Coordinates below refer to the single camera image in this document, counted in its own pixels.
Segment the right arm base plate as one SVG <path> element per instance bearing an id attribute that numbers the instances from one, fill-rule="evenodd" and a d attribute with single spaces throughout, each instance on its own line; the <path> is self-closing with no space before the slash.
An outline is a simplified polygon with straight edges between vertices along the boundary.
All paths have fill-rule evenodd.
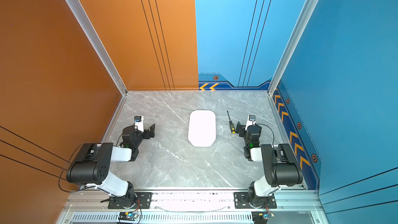
<path id="1" fill-rule="evenodd" d="M 261 208 L 261 209 L 276 209 L 277 204 L 275 196 L 258 197 L 256 195 L 250 196 L 248 192 L 234 192 L 234 204 L 236 209 L 245 208 Z"/>

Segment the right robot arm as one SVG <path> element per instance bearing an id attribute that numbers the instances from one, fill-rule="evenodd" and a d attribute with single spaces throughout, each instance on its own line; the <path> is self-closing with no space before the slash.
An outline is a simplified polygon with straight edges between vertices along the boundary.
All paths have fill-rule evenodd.
<path id="1" fill-rule="evenodd" d="M 289 144 L 260 144 L 262 126 L 237 123 L 235 132 L 244 138 L 244 156 L 248 161 L 262 162 L 263 176 L 248 188 L 247 202 L 252 208 L 276 208 L 274 194 L 282 187 L 300 185 L 304 176 Z"/>

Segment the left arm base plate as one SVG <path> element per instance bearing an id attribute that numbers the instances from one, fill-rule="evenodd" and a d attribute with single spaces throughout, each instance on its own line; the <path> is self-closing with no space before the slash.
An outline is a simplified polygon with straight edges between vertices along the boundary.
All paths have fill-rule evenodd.
<path id="1" fill-rule="evenodd" d="M 135 192 L 132 197 L 110 197 L 108 209 L 149 209 L 152 192 Z"/>

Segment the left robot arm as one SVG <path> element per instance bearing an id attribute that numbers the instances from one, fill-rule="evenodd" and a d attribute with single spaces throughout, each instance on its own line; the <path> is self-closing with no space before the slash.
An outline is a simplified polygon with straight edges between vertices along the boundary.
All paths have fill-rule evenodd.
<path id="1" fill-rule="evenodd" d="M 143 140 L 155 137 L 155 124 L 149 129 L 139 129 L 137 123 L 126 127 L 121 135 L 119 146 L 113 143 L 85 142 L 67 169 L 69 183 L 95 188 L 109 195 L 105 202 L 109 208 L 135 209 L 140 207 L 139 196 L 131 182 L 119 178 L 110 171 L 111 162 L 134 162 L 139 155 Z"/>

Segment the black yellow screwdriver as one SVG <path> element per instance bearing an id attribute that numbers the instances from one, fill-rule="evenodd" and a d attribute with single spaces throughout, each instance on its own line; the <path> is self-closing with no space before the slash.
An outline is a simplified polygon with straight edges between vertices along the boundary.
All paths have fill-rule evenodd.
<path id="1" fill-rule="evenodd" d="M 229 118 L 229 126 L 230 126 L 231 133 L 236 133 L 236 131 L 235 131 L 235 126 L 234 126 L 234 124 L 233 124 L 233 121 L 232 121 L 231 118 L 230 118 L 229 111 L 227 111 L 227 114 L 228 114 L 228 118 Z"/>

